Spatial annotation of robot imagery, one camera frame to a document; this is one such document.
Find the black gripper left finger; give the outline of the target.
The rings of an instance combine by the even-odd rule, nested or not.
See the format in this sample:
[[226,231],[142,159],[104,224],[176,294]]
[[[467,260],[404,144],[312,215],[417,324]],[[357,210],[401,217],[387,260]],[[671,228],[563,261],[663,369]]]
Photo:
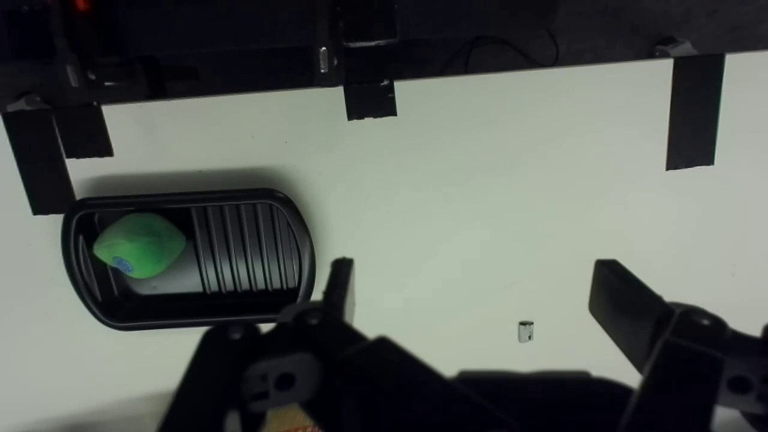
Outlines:
[[328,314],[350,323],[352,320],[352,281],[354,261],[338,257],[330,261],[322,306]]

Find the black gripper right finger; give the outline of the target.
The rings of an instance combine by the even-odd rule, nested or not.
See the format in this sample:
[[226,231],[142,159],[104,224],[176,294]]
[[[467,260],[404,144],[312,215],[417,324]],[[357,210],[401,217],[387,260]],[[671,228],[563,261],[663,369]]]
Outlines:
[[596,261],[588,312],[636,373],[671,320],[671,307],[617,260]]

